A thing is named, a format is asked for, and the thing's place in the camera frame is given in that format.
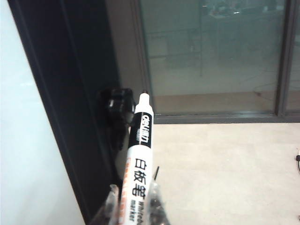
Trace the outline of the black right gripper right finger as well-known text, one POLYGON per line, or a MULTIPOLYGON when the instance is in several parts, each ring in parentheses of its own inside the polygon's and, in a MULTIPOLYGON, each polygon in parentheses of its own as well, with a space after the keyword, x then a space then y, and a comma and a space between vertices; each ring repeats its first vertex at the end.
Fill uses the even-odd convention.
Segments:
POLYGON ((160 187, 156 182, 151 182, 146 200, 146 224, 147 225, 170 225, 162 201, 160 187))

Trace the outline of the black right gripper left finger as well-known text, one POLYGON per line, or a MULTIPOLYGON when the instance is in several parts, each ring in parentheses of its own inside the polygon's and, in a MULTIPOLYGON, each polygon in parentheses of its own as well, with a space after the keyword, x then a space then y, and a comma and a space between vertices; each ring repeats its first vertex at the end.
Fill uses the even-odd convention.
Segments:
POLYGON ((119 220, 119 187, 115 184, 110 185, 110 192, 97 211, 91 225, 117 225, 119 220))

